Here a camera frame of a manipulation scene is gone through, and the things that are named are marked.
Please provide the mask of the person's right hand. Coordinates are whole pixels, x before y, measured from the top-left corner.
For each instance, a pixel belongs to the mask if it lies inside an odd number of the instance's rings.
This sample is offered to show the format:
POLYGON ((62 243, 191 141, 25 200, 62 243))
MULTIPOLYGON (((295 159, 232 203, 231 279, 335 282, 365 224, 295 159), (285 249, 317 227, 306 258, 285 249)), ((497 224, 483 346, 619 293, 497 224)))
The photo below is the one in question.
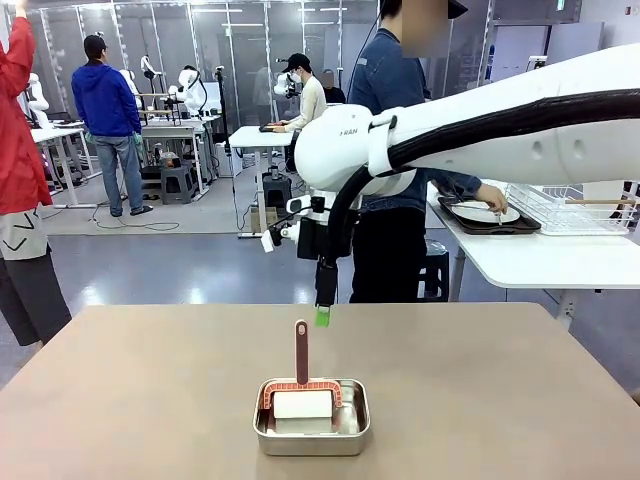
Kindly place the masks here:
POLYGON ((487 204, 493 212, 505 214, 508 210, 508 202, 504 193, 494 185, 483 183, 476 192, 476 199, 487 204))

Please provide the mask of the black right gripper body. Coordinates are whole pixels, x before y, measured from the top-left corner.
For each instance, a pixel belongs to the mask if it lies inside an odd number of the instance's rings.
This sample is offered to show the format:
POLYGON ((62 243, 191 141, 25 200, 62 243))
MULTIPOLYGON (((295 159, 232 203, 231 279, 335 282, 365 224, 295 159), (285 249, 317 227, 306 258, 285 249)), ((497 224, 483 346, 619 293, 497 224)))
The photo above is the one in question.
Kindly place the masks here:
POLYGON ((297 256, 301 259, 318 260, 324 257, 331 246, 337 258, 349 257, 352 250, 354 227, 359 220, 357 209, 349 209, 344 216, 343 226, 338 233, 329 235, 331 207, 334 194, 311 194, 302 197, 302 207, 297 223, 299 234, 297 256))

